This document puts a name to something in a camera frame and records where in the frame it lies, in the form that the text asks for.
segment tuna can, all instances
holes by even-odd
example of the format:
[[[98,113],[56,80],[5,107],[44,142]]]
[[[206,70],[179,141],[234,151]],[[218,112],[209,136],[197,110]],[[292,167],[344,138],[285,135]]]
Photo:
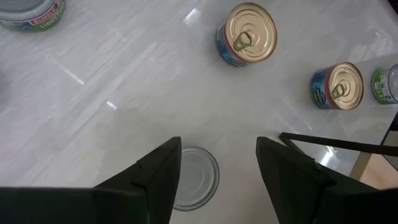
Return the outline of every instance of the tuna can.
[[[0,0],[0,24],[17,30],[45,31],[65,11],[64,0]]]
[[[274,51],[277,32],[269,13],[254,3],[236,6],[216,31],[216,46],[222,58],[237,67],[257,63]]]
[[[348,62],[320,69],[311,79],[310,93],[321,109],[352,110],[364,94],[361,72]]]
[[[398,103],[398,64],[377,69],[373,73],[371,85],[373,96],[379,103]]]

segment table surface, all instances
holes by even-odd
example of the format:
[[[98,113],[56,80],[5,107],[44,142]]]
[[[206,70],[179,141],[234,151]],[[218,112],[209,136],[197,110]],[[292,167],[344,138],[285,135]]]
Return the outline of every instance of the table surface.
[[[207,205],[174,211],[171,223],[277,223],[258,136],[379,144],[397,111],[368,88],[372,72],[398,57],[386,1],[256,1],[273,16],[278,44],[266,61],[234,68],[219,57],[215,30],[240,2],[67,0],[47,32],[0,28],[0,185],[92,187],[181,136],[215,156],[221,179]],[[344,61],[363,73],[363,103],[316,108],[312,74]],[[358,156],[308,153],[344,170]]]

